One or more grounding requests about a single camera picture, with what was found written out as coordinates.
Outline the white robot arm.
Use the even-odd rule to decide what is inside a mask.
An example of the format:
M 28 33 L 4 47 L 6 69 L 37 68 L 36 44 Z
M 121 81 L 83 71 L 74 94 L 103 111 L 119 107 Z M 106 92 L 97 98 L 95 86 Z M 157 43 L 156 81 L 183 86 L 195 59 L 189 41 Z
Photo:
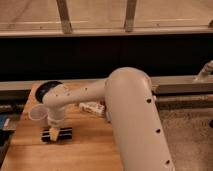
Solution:
M 107 106 L 124 171 L 176 171 L 145 72 L 119 68 L 81 88 L 52 88 L 42 98 L 53 113 L 67 104 L 99 100 Z

